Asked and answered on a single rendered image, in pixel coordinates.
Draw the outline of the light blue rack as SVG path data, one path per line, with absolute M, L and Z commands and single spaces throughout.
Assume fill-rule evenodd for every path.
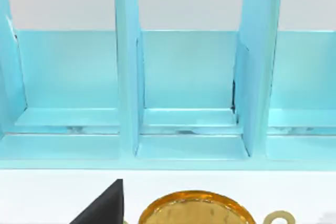
M 336 172 L 336 0 L 0 0 L 0 169 Z

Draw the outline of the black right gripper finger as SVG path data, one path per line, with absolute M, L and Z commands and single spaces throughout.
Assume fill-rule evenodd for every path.
M 123 179 L 117 179 L 69 224 L 124 224 L 123 221 Z

